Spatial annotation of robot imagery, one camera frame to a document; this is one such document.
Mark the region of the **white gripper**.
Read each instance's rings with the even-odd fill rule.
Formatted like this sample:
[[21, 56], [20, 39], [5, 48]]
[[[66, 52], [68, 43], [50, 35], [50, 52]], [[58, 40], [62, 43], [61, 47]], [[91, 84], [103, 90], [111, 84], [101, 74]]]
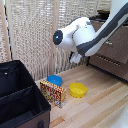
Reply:
[[71, 63], [79, 63], [81, 59], [81, 55], [78, 52], [74, 52], [71, 55], [70, 62]]

